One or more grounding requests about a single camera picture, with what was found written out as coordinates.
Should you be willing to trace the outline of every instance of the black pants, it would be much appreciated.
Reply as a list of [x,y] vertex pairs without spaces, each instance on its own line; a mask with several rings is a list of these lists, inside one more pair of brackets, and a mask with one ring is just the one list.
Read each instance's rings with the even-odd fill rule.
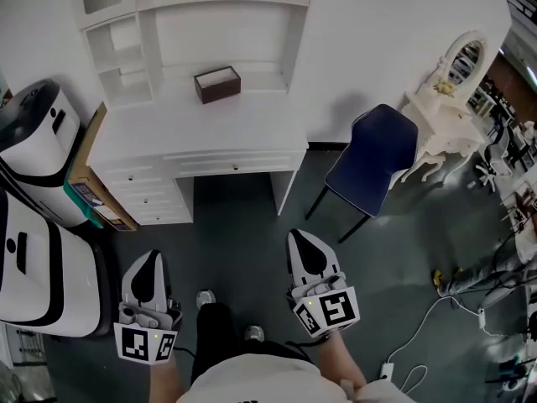
[[222,303],[203,305],[198,313],[198,342],[192,367],[192,383],[212,366],[244,353],[276,355],[307,360],[304,356],[275,342],[240,342],[233,327],[232,314]]

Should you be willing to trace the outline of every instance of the chair leg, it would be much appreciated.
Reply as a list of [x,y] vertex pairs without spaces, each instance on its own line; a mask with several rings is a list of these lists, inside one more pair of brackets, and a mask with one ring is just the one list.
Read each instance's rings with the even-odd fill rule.
[[367,222],[367,220],[370,218],[369,215],[366,215],[363,217],[358,224],[356,224],[353,228],[351,228],[348,233],[339,239],[338,243],[345,242],[348,238],[350,238],[363,224]]
[[321,191],[321,193],[319,194],[319,196],[317,197],[317,200],[315,200],[315,203],[313,203],[313,206],[311,207],[311,209],[308,211],[308,213],[306,213],[306,215],[305,215],[305,219],[306,219],[306,221],[307,221],[308,219],[310,219],[311,214],[312,214],[313,212],[315,212],[316,208],[319,206],[319,203],[321,203],[321,200],[323,199],[323,197],[326,195],[327,192],[328,192],[328,186],[325,186],[325,187],[322,189],[322,191]]

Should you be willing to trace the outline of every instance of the brown box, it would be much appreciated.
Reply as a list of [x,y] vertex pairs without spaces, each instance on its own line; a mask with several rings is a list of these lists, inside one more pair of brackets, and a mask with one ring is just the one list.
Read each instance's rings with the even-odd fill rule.
[[116,230],[136,231],[138,224],[108,192],[93,170],[86,165],[93,141],[106,114],[107,108],[104,103],[101,103],[93,114],[81,147],[76,153],[68,178],[69,185]]
[[241,77],[230,65],[194,76],[196,92],[203,104],[241,92]]

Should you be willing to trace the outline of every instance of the person's leg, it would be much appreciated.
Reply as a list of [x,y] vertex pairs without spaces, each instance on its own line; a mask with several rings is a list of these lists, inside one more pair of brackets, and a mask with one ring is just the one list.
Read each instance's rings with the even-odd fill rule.
[[197,334],[191,383],[212,366],[239,355],[232,314],[226,305],[216,303],[216,300],[203,304],[198,313]]
[[302,361],[310,360],[300,353],[296,353],[284,345],[276,342],[266,342],[264,340],[263,329],[259,326],[250,326],[244,333],[244,342],[241,347],[241,353],[257,353],[260,355],[275,355],[285,359],[299,359]]
[[441,282],[438,293],[441,296],[452,296],[487,280],[494,273],[516,270],[522,265],[516,249],[514,246],[504,248],[495,260],[494,254],[488,255],[472,267],[454,275],[451,280]]

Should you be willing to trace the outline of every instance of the navy blue chair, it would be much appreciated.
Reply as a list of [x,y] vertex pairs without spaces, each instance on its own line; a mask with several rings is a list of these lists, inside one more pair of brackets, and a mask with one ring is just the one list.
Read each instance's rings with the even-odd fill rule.
[[325,187],[308,211],[309,219],[328,192],[334,192],[364,214],[339,243],[347,240],[370,217],[376,217],[392,175],[415,162],[418,128],[400,112],[381,104],[352,123],[351,143],[325,177]]

